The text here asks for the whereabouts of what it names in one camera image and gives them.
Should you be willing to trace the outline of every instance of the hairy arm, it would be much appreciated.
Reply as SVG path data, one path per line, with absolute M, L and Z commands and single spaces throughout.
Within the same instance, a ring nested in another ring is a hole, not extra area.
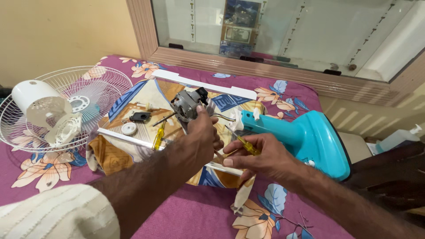
M 356 238 L 425 237 L 424 229 L 394 217 L 294 158 L 273 135 L 257 134 L 244 139 L 261 149 L 261 155 L 249 156 L 239 141 L 223 149 L 224 153 L 235 151 L 224 160 L 225 166 L 248 169 L 242 178 L 262 172 L 289 191 L 314 202 Z
M 130 238 L 157 207 L 213 159 L 223 147 L 205 109 L 188 125 L 189 134 L 131 168 L 91 184 L 107 197 L 118 217 L 121 238 Z

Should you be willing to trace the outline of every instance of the black plastic part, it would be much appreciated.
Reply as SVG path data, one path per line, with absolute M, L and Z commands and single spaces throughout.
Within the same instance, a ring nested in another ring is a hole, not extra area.
M 342 72 L 326 69 L 325 71 L 323 71 L 323 73 L 334 76 L 340 76 Z
M 245 61 L 250 61 L 250 62 L 257 62 L 257 63 L 263 63 L 264 62 L 264 58 L 259 58 L 259 57 L 245 57 L 245 56 L 241 56 L 239 57 L 240 60 L 245 60 Z
M 291 58 L 287 58 L 287 57 L 276 57 L 276 60 L 281 61 L 281 62 L 290 62 Z
M 176 48 L 176 49 L 184 50 L 183 49 L 183 45 L 180 45 L 180 44 L 168 43 L 168 47 L 169 48 Z
M 208 92 L 203 87 L 196 90 L 196 92 L 201 96 L 201 102 L 205 105 L 208 105 L 207 99 L 208 99 Z
M 149 112 L 136 112 L 132 116 L 130 116 L 131 121 L 145 121 L 149 119 L 150 113 Z
M 329 118 L 328 118 L 326 115 L 325 115 L 325 117 L 328 119 L 329 124 L 331 124 L 332 129 L 334 129 L 335 133 L 337 134 L 338 139 L 339 139 L 339 141 L 340 141 L 340 143 L 341 143 L 341 145 L 342 145 L 342 147 L 343 147 L 344 153 L 345 153 L 345 155 L 346 155 L 346 157 L 347 157 L 348 166 L 350 167 L 350 174 L 348 175 L 348 177 L 346 177 L 344 180 L 342 180 L 342 181 L 341 181 L 341 182 L 345 182 L 345 181 L 347 181 L 347 180 L 351 177 L 351 173 L 352 173 L 352 171 L 351 171 L 352 165 L 351 165 L 350 156 L 348 156 L 347 149 L 345 148 L 345 145 L 344 145 L 343 141 L 341 140 L 341 137 L 340 137 L 340 135 L 338 134 L 338 131 L 335 129 L 334 125 L 333 125 L 333 124 L 332 124 L 332 122 L 329 120 Z

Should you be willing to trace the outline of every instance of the wooden frame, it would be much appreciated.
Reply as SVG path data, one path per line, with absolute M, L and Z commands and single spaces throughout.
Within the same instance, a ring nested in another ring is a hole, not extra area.
M 144 60 L 198 70 L 283 79 L 314 87 L 320 95 L 374 105 L 396 106 L 425 83 L 425 54 L 422 50 L 389 83 L 355 77 L 254 63 L 161 47 L 158 45 L 150 0 L 127 0 L 140 57 Z

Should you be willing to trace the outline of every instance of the glass cabinet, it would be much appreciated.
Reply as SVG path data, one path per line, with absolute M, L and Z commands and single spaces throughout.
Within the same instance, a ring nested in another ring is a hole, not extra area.
M 422 2 L 152 0 L 152 5 L 160 46 L 389 82 L 423 48 Z

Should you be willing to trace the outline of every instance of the screwdriver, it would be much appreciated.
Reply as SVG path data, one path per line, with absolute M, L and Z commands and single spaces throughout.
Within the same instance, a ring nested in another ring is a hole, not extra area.
M 254 155 L 254 156 L 257 156 L 257 155 L 260 155 L 261 154 L 261 152 L 258 150 L 258 149 L 256 149 L 256 148 L 254 148 L 254 146 L 250 143 L 250 142 L 248 142 L 248 141 L 246 141 L 246 140 L 244 140 L 244 139 L 242 139 L 242 137 L 241 136 L 239 136 L 239 135 L 237 135 L 235 132 L 233 132 L 233 130 L 231 130 L 227 125 L 225 125 L 225 127 L 228 129 L 228 130 L 230 130 L 230 132 L 232 132 L 232 134 L 233 135 L 235 135 L 237 138 L 238 138 L 238 140 L 239 141 L 241 141 L 242 142 L 242 144 L 244 145 L 244 148 L 249 152 L 249 153 L 251 153 L 252 155 Z
M 158 129 L 158 132 L 156 133 L 155 140 L 153 141 L 153 144 L 152 144 L 152 149 L 154 149 L 154 150 L 158 150 L 159 146 L 161 144 L 161 139 L 164 136 L 165 122 L 167 122 L 167 121 L 164 120 L 162 122 L 161 126 Z

